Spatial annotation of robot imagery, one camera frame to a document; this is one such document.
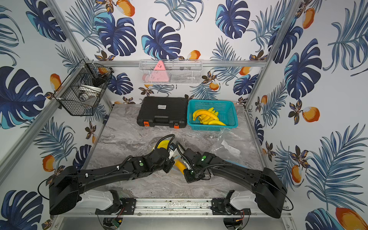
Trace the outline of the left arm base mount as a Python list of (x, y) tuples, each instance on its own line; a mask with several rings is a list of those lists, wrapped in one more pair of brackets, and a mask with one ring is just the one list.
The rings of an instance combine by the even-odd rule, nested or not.
[(109, 191), (112, 195), (112, 205), (105, 209), (96, 209), (96, 215), (133, 215), (137, 200), (134, 198), (120, 198), (116, 190)]

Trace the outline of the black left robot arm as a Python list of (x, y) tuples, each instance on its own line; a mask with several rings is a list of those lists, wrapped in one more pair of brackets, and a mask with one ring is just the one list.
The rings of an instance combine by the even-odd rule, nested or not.
[(169, 173), (175, 164), (165, 148), (155, 149), (145, 156), (127, 157), (122, 163), (91, 170), (65, 168), (49, 185), (49, 213), (60, 215), (76, 207), (81, 194), (119, 181), (148, 177), (156, 171)]

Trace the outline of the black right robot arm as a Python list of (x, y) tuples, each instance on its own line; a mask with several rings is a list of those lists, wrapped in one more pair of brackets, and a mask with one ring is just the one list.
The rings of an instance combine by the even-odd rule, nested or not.
[(179, 154), (189, 165), (189, 169), (184, 170), (188, 183), (204, 179), (205, 171), (208, 170), (212, 175), (232, 181), (255, 194), (258, 208), (266, 215), (276, 219), (281, 217), (287, 189), (273, 170), (264, 168), (260, 171), (245, 168), (209, 152), (201, 154), (186, 149)]

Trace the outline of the clear zip-top bag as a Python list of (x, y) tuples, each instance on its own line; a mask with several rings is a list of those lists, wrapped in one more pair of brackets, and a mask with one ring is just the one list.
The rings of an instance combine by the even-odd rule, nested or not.
[(250, 141), (232, 132), (230, 129), (223, 129), (213, 143), (210, 153), (241, 167), (250, 167), (247, 156), (249, 153)]

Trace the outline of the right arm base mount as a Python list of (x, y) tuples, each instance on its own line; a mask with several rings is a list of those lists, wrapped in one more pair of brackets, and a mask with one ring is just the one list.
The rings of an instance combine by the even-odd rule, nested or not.
[(230, 190), (225, 198), (214, 198), (211, 201), (210, 209), (213, 215), (250, 215), (250, 209), (237, 209), (233, 206), (231, 201), (231, 196), (234, 194), (234, 190)]

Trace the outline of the green-yellow banana bunch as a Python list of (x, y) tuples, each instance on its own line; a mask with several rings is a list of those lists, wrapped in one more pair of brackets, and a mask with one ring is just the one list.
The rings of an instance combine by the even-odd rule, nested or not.
[(169, 143), (170, 143), (169, 140), (163, 140), (159, 143), (159, 145), (157, 146), (157, 149), (160, 149), (160, 148), (168, 149), (168, 146), (170, 145)]

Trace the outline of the orange-yellow banana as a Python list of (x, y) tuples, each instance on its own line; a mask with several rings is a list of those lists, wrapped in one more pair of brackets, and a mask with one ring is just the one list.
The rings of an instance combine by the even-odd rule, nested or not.
[(182, 174), (184, 174), (184, 170), (185, 169), (187, 169), (187, 167), (183, 164), (183, 163), (181, 163), (179, 160), (175, 160), (175, 164), (174, 164), (176, 167), (177, 167), (177, 169), (182, 173)]

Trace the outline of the clear bag with banana peel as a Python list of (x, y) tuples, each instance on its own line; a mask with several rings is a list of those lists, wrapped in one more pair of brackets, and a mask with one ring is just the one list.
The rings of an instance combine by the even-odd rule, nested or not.
[(164, 148), (168, 150), (169, 158), (170, 159), (173, 158), (174, 160), (173, 168), (176, 171), (180, 172), (182, 175), (184, 175), (184, 170), (187, 169), (187, 166), (181, 159), (181, 155), (179, 154), (179, 151), (178, 151), (178, 146), (174, 143), (174, 137), (166, 136), (166, 137), (161, 138), (156, 143), (153, 149), (160, 149), (160, 148)]

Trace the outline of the yellow banana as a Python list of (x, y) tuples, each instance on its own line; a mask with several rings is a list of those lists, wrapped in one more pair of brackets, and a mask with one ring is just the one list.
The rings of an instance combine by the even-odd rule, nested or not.
[(219, 120), (212, 120), (208, 123), (208, 125), (215, 125), (215, 126), (226, 126), (225, 123), (219, 121)]

